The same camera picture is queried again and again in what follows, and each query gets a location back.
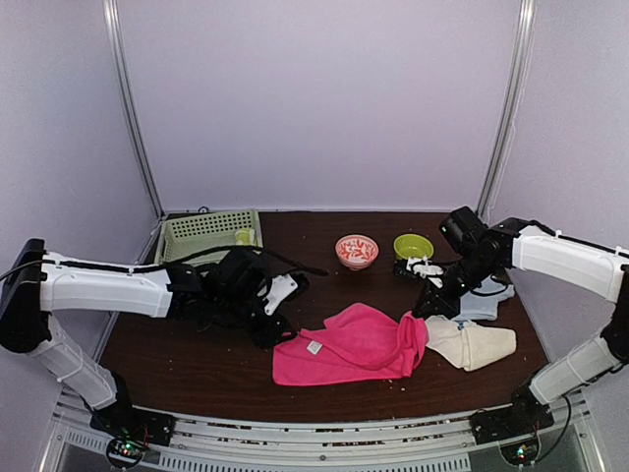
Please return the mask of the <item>pink towel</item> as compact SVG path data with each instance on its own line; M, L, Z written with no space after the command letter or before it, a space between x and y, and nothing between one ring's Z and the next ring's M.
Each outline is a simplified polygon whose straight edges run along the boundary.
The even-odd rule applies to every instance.
M406 313L397 322L362 303L323 324L322 329L303 328L274 348L276 384L306 387L409 378L429 342L424 320Z

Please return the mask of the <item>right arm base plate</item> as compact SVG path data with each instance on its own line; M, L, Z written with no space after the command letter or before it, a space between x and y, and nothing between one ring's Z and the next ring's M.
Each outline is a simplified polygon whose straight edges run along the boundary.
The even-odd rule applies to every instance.
M469 421L477 445L497 443L502 459L516 467L533 465L542 456L540 432L554 425L548 410L530 417L514 406L480 409Z

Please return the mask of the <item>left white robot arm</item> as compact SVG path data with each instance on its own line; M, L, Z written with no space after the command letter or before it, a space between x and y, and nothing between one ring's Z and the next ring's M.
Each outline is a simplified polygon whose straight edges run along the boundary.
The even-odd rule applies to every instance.
M131 313L243 330L255 346L295 336L280 306L310 286L319 269L257 246L219 246L217 263L191 257L157 265L109 265L68 259L28 240L2 274L1 345L40 360L59 383L121 437L142 425L124 380L89 358L54 318L56 311Z

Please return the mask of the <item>green lemon pattern towel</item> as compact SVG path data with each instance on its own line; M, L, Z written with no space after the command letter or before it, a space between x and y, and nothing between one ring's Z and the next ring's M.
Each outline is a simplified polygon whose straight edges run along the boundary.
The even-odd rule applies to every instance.
M235 232L235 243L239 246L255 246L257 234L252 227L240 228Z

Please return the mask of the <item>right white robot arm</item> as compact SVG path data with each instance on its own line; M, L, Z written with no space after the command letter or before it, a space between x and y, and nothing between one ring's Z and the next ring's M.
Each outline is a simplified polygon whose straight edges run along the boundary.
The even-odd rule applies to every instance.
M628 252L567 236L534 219L509 217L493 226L467 206L450 212L439 231L458 255L428 278L413 309L417 318L460 313L462 298L492 275L509 271L524 289L534 324L576 328L575 346L515 390L503 423L521 435L553 401L628 364Z

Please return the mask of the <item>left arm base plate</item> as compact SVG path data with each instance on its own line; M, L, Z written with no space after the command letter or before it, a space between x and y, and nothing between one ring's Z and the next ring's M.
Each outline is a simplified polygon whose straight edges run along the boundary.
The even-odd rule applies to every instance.
M105 447L105 457L116 469L129 470L138 466L151 451L152 445L170 444L176 419L165 413L131 407L122 413L105 408L90 413L89 426L111 437Z

